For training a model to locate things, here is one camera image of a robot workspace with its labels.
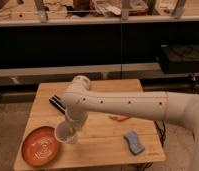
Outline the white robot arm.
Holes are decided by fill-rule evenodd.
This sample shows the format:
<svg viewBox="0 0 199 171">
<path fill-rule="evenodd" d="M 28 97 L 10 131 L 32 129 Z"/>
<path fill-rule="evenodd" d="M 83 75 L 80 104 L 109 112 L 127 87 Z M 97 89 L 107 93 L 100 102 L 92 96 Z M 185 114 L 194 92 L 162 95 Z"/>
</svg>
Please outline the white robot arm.
<svg viewBox="0 0 199 171">
<path fill-rule="evenodd" d="M 66 119 L 81 128 L 88 112 L 126 115 L 164 121 L 190 130 L 194 150 L 189 171 L 199 171 L 199 94 L 177 92 L 96 92 L 86 76 L 76 76 L 64 90 L 61 101 Z"/>
</svg>

